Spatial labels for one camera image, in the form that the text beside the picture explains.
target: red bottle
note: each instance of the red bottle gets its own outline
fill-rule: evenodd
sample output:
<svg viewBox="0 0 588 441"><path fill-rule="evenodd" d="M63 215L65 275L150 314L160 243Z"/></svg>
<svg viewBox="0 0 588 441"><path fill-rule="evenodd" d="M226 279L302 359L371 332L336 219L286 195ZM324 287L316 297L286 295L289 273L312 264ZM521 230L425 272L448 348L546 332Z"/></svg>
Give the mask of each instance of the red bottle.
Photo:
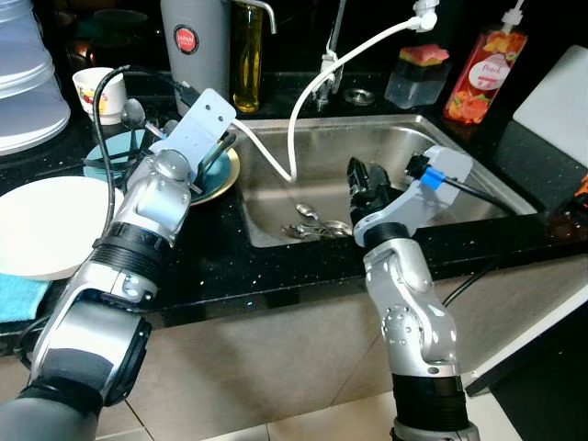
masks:
<svg viewBox="0 0 588 441"><path fill-rule="evenodd" d="M443 110L448 119L479 124L525 46L527 36L513 26L521 21L519 0L503 25L482 31Z"/></svg>

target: white plastic container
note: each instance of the white plastic container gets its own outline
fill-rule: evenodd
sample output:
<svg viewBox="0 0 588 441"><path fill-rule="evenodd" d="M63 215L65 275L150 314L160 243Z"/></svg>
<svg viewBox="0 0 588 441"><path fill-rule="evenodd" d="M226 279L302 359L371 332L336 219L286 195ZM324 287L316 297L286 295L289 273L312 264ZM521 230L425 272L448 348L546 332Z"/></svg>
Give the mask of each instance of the white plastic container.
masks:
<svg viewBox="0 0 588 441"><path fill-rule="evenodd" d="M27 92L53 77L28 0L0 0L0 99Z"/></svg>
<svg viewBox="0 0 588 441"><path fill-rule="evenodd" d="M35 147L67 125L70 108L51 78L28 92L0 101L0 156Z"/></svg>
<svg viewBox="0 0 588 441"><path fill-rule="evenodd" d="M31 10L29 0L0 0L0 24L24 16Z"/></svg>

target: bottle label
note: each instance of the bottle label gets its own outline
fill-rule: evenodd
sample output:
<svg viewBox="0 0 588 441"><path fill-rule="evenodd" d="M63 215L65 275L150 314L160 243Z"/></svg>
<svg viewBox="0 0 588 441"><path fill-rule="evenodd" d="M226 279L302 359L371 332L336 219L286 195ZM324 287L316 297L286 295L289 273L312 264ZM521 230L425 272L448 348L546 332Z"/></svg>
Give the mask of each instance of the bottle label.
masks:
<svg viewBox="0 0 588 441"><path fill-rule="evenodd" d="M186 25L178 25L174 29L175 45L185 55L198 50L198 35L194 29Z"/></svg>
<svg viewBox="0 0 588 441"><path fill-rule="evenodd" d="M486 60L477 62L469 71L469 83L480 90L498 89L511 72L504 55L494 53Z"/></svg>

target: blue connector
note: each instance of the blue connector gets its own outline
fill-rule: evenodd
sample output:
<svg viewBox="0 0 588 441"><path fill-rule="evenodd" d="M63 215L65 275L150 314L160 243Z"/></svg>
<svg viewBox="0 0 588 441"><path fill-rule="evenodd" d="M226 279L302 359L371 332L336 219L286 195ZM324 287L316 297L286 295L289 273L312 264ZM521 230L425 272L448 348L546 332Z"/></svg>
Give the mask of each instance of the blue connector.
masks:
<svg viewBox="0 0 588 441"><path fill-rule="evenodd" d="M426 167L423 175L421 176L421 182L427 187L431 187L433 190L437 190L443 184L445 174L435 170L433 167Z"/></svg>

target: red logo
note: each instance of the red logo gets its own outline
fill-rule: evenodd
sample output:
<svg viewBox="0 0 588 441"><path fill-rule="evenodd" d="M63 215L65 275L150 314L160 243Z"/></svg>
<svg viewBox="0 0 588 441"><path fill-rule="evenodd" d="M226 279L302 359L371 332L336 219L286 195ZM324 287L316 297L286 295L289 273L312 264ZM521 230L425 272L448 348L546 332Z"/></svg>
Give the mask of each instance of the red logo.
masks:
<svg viewBox="0 0 588 441"><path fill-rule="evenodd" d="M198 49L198 35L186 25L175 27L174 38L177 48L186 55L194 53Z"/></svg>

